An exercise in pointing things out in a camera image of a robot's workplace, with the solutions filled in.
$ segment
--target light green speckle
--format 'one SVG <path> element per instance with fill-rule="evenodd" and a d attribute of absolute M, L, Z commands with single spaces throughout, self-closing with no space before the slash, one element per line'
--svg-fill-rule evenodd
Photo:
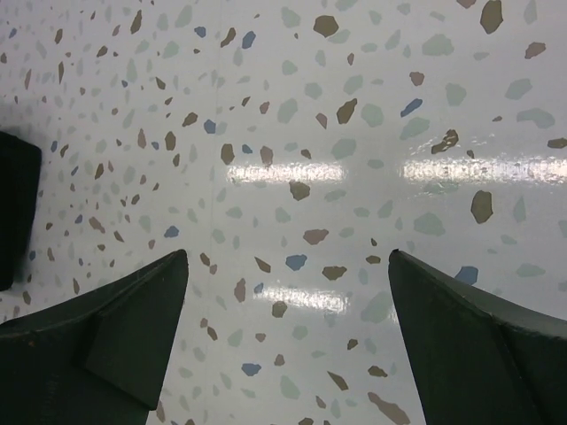
<path fill-rule="evenodd" d="M 520 197 L 517 200 L 516 205 L 514 205 L 514 210 L 512 214 L 514 215 L 514 220 L 516 220 L 516 223 L 521 223 L 522 221 L 525 221 L 526 216 L 525 216 L 524 197 Z"/>
<path fill-rule="evenodd" d="M 282 124 L 288 124 L 297 111 L 298 101 L 294 98 L 288 99 L 280 104 L 280 107 L 277 111 L 277 120 Z"/>
<path fill-rule="evenodd" d="M 186 4 L 179 12 L 179 15 L 177 15 L 177 19 L 175 20 L 175 27 L 176 28 L 187 27 L 190 24 L 192 17 L 193 17 L 193 9 L 191 8 L 190 5 Z"/>
<path fill-rule="evenodd" d="M 287 223 L 290 220 L 290 214 L 288 214 L 281 206 L 278 206 L 276 208 L 276 221 L 278 223 Z"/>
<path fill-rule="evenodd" d="M 288 7 L 282 8 L 282 21 L 285 27 L 293 28 L 298 27 L 301 23 L 301 17 Z"/>
<path fill-rule="evenodd" d="M 291 335 L 298 341 L 301 341 L 303 338 L 307 336 L 307 333 L 308 331 L 306 326 L 298 325 L 295 328 L 293 328 L 293 332 L 291 333 Z"/>
<path fill-rule="evenodd" d="M 422 53 L 426 56 L 448 56 L 453 51 L 451 40 L 443 34 L 435 34 L 422 45 Z"/>
<path fill-rule="evenodd" d="M 298 68 L 295 66 L 295 64 L 293 62 L 291 62 L 290 60 L 285 60 L 282 63 L 282 73 L 283 75 L 292 75 L 293 73 L 296 73 L 298 71 Z"/>
<path fill-rule="evenodd" d="M 401 130 L 400 140 L 407 140 L 424 133 L 429 129 L 429 120 L 415 117 L 408 121 L 408 124 Z"/>
<path fill-rule="evenodd" d="M 392 304 L 392 296 L 388 292 L 378 292 L 362 310 L 361 320 L 375 324 L 384 321 L 390 315 Z"/>
<path fill-rule="evenodd" d="M 508 90 L 506 90 L 507 99 L 518 100 L 521 99 L 528 91 L 532 89 L 532 83 L 529 78 L 522 78 L 520 80 L 515 80 L 510 83 Z"/>
<path fill-rule="evenodd" d="M 363 82 L 364 79 L 362 78 L 362 75 L 355 75 L 353 77 L 350 77 L 348 80 L 346 80 L 343 91 L 348 95 L 352 95 L 356 90 L 362 87 Z"/>
<path fill-rule="evenodd" d="M 336 142 L 330 153 L 336 160 L 350 157 L 356 151 L 356 141 L 354 139 L 340 139 Z"/>
<path fill-rule="evenodd" d="M 424 235 L 442 236 L 445 234 L 443 223 L 437 215 L 426 212 L 414 220 L 414 230 Z"/>
<path fill-rule="evenodd" d="M 382 205 L 378 210 L 378 218 L 387 219 L 392 215 L 392 209 L 393 209 L 393 201 L 389 200 L 384 205 Z"/>
<path fill-rule="evenodd" d="M 371 128 L 381 126 L 384 122 L 382 108 L 375 104 L 365 104 L 361 110 L 361 117 Z"/>
<path fill-rule="evenodd" d="M 305 94 L 312 99 L 318 99 L 322 95 L 322 89 L 316 82 L 309 82 L 305 85 Z"/>
<path fill-rule="evenodd" d="M 523 263 L 517 270 L 516 274 L 520 277 L 535 277 L 545 274 L 546 271 L 534 264 Z"/>
<path fill-rule="evenodd" d="M 396 29 L 394 33 L 390 35 L 390 38 L 388 38 L 384 47 L 386 48 L 386 50 L 395 49 L 396 47 L 398 47 L 398 44 L 400 44 L 400 39 L 401 39 L 401 30 Z"/>
<path fill-rule="evenodd" d="M 138 79 L 138 72 L 136 71 L 136 64 L 134 63 L 134 59 L 130 59 L 128 61 L 128 65 L 126 66 L 126 79 L 129 82 L 136 82 Z"/>
<path fill-rule="evenodd" d="M 341 197 L 346 195 L 346 190 L 337 189 L 333 190 L 325 195 L 325 201 L 333 202 L 339 200 Z"/>
<path fill-rule="evenodd" d="M 244 332 L 242 329 L 237 330 L 236 332 L 233 332 L 228 338 L 227 338 L 227 342 L 229 343 L 229 345 L 231 347 L 239 347 L 240 343 L 242 343 L 242 337 L 244 335 Z"/>
<path fill-rule="evenodd" d="M 336 34 L 332 35 L 331 37 L 329 37 L 328 40 L 329 43 L 342 44 L 342 43 L 346 43 L 348 37 L 350 36 L 351 36 L 351 32 L 348 29 L 343 29 L 341 31 L 338 31 Z"/>
<path fill-rule="evenodd" d="M 169 42 L 163 50 L 163 58 L 168 59 L 179 53 L 179 45 L 176 42 Z"/>
<path fill-rule="evenodd" d="M 554 116 L 540 108 L 519 112 L 516 116 L 516 121 L 532 121 L 537 128 L 550 128 L 555 125 Z"/>
<path fill-rule="evenodd" d="M 449 82 L 445 86 L 445 95 L 447 96 L 449 106 L 459 106 L 467 96 L 467 90 L 459 84 Z"/>
<path fill-rule="evenodd" d="M 327 65 L 327 58 L 325 57 L 324 51 L 318 50 L 317 53 L 315 53 L 315 62 L 317 62 L 320 66 Z"/>

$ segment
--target dark green plastic part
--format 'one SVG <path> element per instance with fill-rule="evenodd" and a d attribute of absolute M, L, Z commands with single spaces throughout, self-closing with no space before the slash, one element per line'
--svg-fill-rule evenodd
<path fill-rule="evenodd" d="M 0 325 L 0 423 L 144 425 L 155 410 L 188 279 L 176 251 Z"/>
<path fill-rule="evenodd" d="M 401 251 L 390 286 L 428 425 L 565 425 L 567 321 Z"/>

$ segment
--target white floor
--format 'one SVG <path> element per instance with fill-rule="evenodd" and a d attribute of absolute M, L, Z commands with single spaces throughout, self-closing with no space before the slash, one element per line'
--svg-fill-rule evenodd
<path fill-rule="evenodd" d="M 392 249 L 567 318 L 567 3 L 152 3 L 0 2 L 44 155 L 5 319 L 184 248 L 150 424 L 402 425 Z"/>

